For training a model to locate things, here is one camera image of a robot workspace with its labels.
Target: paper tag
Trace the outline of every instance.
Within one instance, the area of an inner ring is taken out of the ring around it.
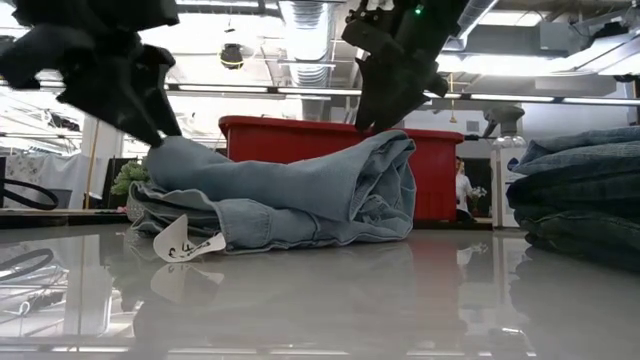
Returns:
[[[185,262],[215,251],[224,250],[227,242],[222,233],[196,246],[188,237],[187,215],[180,216],[153,239],[153,249],[166,262]]]

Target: ceiling pipe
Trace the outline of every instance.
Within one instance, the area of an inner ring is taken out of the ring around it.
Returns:
[[[280,1],[287,30],[287,56],[300,64],[289,71],[295,86],[324,88],[331,69],[310,62],[326,62],[334,29],[334,6],[317,1]],[[324,101],[302,100],[303,120],[323,120]]]
[[[460,33],[451,37],[444,45],[443,51],[462,52],[467,48],[467,37],[478,26],[480,20],[489,13],[499,0],[469,0],[467,7],[458,19]]]
[[[476,26],[480,23],[480,20],[491,11],[499,0],[469,0],[467,7],[460,15],[458,25],[460,25],[460,34],[458,38],[466,38]]]

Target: denim fabric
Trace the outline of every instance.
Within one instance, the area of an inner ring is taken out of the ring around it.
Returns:
[[[640,216],[640,158],[601,160],[520,179],[507,191],[509,206],[548,207],[555,212],[596,211]]]
[[[532,175],[592,161],[640,156],[640,127],[533,140],[515,172]]]
[[[507,192],[536,247],[640,270],[640,158],[531,175]]]
[[[222,232],[228,253],[401,240],[412,228],[414,149],[404,132],[388,131],[288,165],[234,163],[169,137],[149,151],[153,184],[131,187],[146,210],[134,228],[157,234],[186,213],[190,235]]]
[[[527,241],[540,249],[640,271],[640,223],[597,212],[567,211],[542,218],[516,210]]]

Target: denim shirt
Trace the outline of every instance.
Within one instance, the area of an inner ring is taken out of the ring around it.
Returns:
[[[190,235],[221,232],[228,253],[401,240],[413,225],[414,150],[394,130],[288,165],[235,163],[168,137],[147,157],[153,183],[132,184],[131,196],[146,210],[134,229],[157,234],[187,214]]]

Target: red storage box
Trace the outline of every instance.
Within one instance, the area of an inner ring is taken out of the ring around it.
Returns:
[[[225,116],[220,129],[233,161],[291,163],[353,146],[366,136],[352,125]],[[415,220],[456,219],[456,144],[459,133],[404,129],[416,142],[409,164],[416,178]]]

